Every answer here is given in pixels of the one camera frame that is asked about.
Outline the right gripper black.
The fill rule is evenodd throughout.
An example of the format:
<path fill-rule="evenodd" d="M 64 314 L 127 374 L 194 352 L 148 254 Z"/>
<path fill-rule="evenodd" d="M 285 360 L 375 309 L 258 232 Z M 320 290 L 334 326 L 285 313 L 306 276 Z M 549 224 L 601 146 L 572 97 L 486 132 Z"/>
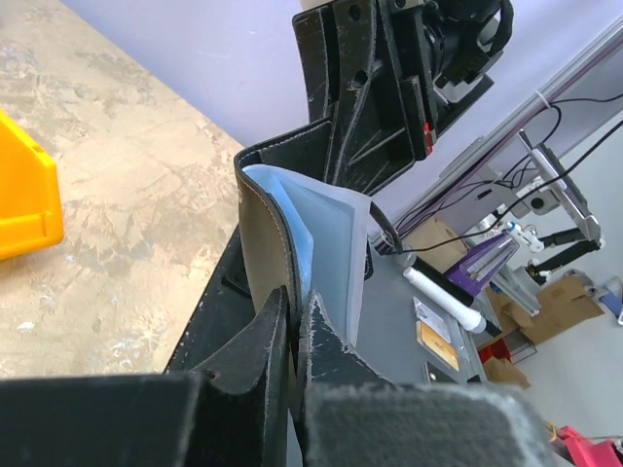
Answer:
<path fill-rule="evenodd" d="M 292 19 L 323 182 L 372 195 L 492 85 L 509 1 L 331 1 Z"/>

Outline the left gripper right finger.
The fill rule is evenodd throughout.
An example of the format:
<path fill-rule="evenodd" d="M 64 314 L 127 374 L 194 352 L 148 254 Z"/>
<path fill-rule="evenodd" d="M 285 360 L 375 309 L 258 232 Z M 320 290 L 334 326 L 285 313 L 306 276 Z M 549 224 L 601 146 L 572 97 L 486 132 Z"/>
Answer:
<path fill-rule="evenodd" d="M 552 466 L 522 394 L 489 383 L 394 384 L 329 323 L 313 292 L 300 345 L 307 466 Z"/>

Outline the yellow plastic bin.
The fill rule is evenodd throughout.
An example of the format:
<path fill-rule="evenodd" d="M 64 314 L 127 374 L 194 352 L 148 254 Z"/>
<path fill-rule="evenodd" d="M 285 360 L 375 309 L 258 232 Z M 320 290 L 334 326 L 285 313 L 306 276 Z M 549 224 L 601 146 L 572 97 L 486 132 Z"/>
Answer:
<path fill-rule="evenodd" d="M 1 113 L 1 258 L 51 247 L 64 238 L 56 165 Z"/>

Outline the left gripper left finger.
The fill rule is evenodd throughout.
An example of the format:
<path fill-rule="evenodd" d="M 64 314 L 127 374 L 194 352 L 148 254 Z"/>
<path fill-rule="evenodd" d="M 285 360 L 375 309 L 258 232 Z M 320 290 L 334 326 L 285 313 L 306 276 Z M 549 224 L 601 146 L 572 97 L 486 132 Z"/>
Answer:
<path fill-rule="evenodd" d="M 271 292 L 236 336 L 188 372 L 11 379 L 5 466 L 282 466 L 288 300 Z"/>

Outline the black leather card holder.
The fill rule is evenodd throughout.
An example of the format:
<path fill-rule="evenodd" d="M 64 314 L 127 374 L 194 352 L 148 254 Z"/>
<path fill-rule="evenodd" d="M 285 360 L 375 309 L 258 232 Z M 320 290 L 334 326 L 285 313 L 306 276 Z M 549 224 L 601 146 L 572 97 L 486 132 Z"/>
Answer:
<path fill-rule="evenodd" d="M 302 295 L 318 292 L 337 334 L 356 344 L 372 200 L 321 181 L 330 129 L 327 119 L 314 122 L 243 150 L 235 163 L 283 214 Z"/>

